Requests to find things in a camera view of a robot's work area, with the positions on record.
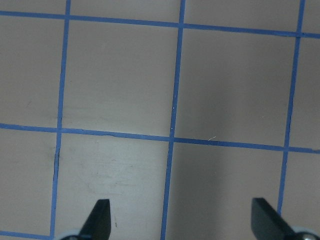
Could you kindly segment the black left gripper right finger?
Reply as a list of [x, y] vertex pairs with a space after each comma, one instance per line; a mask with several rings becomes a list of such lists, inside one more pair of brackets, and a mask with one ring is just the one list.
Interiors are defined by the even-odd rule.
[[306, 228], [291, 227], [262, 197], [251, 200], [250, 227], [257, 240], [318, 240], [320, 235]]

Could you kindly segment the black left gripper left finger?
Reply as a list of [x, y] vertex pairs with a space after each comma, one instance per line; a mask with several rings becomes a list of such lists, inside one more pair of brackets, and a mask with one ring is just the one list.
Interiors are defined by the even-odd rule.
[[99, 199], [78, 233], [69, 233], [59, 240], [108, 240], [111, 235], [109, 199]]

